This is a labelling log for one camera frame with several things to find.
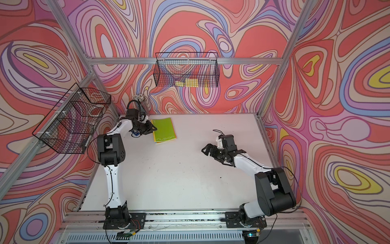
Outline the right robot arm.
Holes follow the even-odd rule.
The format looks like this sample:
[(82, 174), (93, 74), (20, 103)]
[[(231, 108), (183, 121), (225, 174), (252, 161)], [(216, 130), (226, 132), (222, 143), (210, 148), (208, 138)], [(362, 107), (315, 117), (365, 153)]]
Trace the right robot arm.
[(296, 207), (297, 200), (285, 171), (281, 167), (270, 168), (238, 149), (233, 135), (221, 134), (217, 145), (207, 144), (201, 152), (224, 166), (237, 168), (250, 176), (256, 185), (256, 200), (244, 203), (237, 212), (227, 212), (228, 228), (239, 225), (244, 228), (265, 227), (265, 216), (273, 216)]

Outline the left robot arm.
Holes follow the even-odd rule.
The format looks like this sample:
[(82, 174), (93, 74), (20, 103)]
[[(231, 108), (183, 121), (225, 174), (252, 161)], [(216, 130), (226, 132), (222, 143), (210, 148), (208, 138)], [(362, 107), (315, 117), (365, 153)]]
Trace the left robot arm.
[(126, 113), (106, 134), (96, 137), (97, 164), (101, 165), (107, 177), (108, 202), (105, 204), (106, 221), (131, 220), (127, 201), (122, 198), (121, 163), (126, 159), (123, 137), (128, 133), (135, 138), (155, 132), (157, 128), (138, 100), (130, 100)]

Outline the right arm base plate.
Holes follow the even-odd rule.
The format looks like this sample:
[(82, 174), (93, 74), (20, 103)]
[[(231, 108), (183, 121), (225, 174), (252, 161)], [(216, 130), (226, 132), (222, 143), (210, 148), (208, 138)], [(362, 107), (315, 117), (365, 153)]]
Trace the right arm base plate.
[(220, 221), (224, 222), (227, 228), (256, 228), (262, 230), (267, 227), (264, 217), (249, 218), (241, 211), (227, 211)]

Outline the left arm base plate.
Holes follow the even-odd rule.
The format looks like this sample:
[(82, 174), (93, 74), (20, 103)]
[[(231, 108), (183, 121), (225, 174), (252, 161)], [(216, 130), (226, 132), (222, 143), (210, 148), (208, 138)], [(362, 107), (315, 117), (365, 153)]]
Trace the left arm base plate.
[(104, 230), (124, 230), (133, 229), (140, 230), (144, 228), (146, 220), (145, 212), (131, 212), (127, 216), (108, 216), (106, 217), (103, 229)]

